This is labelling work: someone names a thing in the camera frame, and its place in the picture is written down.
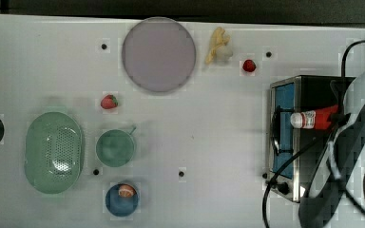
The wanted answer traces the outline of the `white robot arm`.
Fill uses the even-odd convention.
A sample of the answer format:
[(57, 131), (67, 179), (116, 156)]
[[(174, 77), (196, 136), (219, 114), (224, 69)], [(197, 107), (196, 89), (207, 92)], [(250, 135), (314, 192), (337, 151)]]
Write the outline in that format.
[(342, 95), (330, 134), (300, 200), (301, 228), (365, 228), (365, 72)]

